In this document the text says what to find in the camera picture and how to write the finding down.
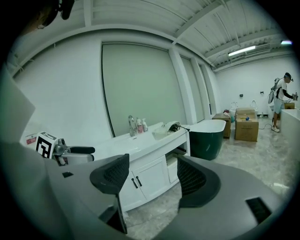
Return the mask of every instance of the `white cabinet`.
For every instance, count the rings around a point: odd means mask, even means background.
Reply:
[[[138,187],[138,183],[132,172],[129,172],[119,193],[119,197],[123,212],[136,208],[146,202],[146,198]]]
[[[143,167],[133,170],[132,173],[147,201],[161,195],[170,187],[164,155]]]

